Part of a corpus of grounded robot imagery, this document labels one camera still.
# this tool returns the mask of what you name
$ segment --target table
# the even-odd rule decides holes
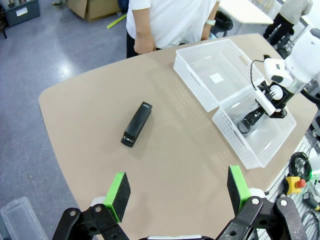
[[[230,37],[251,59],[280,58],[258,34]],[[43,120],[79,207],[108,191],[126,171],[131,196],[121,224],[130,239],[200,233],[216,237],[234,217],[228,165],[240,165],[250,188],[266,189],[309,127],[317,107],[301,94],[288,108],[297,126],[266,168],[244,169],[194,95],[174,72],[177,48],[115,62],[40,95]],[[263,65],[257,67],[264,73]],[[142,101],[152,113],[133,148],[120,140]]]
[[[274,21],[249,0],[223,0],[219,4],[222,12],[240,23],[235,35],[243,24],[273,24]]]

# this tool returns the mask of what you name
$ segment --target floor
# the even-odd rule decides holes
[[[40,0],[40,17],[7,28],[7,39],[0,34],[0,208],[26,196],[49,239],[62,212],[77,204],[50,144],[38,96],[126,56],[125,20],[106,29],[118,16],[88,23],[51,1]],[[263,31],[247,25],[239,34]]]

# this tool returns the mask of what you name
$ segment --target transparent plastic container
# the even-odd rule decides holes
[[[173,69],[207,112],[251,87],[250,58],[230,39],[176,51]],[[255,84],[264,80],[253,66]]]
[[[264,168],[296,126],[285,108],[285,118],[270,118],[264,114],[249,133],[242,134],[237,128],[238,122],[256,107],[254,90],[249,89],[222,104],[212,117],[246,169]]]
[[[9,202],[0,213],[12,240],[48,240],[25,196]]]

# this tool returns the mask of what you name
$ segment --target white label in basket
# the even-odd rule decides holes
[[[19,10],[16,11],[15,13],[16,13],[16,16],[19,17],[19,16],[21,16],[21,15],[23,15],[23,14],[26,14],[27,12],[28,12],[27,7],[24,7],[24,8],[19,9]]]
[[[224,80],[223,77],[219,73],[213,74],[213,75],[211,75],[209,77],[211,78],[211,80],[215,84],[220,83],[220,82],[222,82]]]

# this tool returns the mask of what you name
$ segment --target white table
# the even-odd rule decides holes
[[[235,35],[243,24],[273,24],[274,21],[249,0],[223,0],[219,8],[240,23]]]

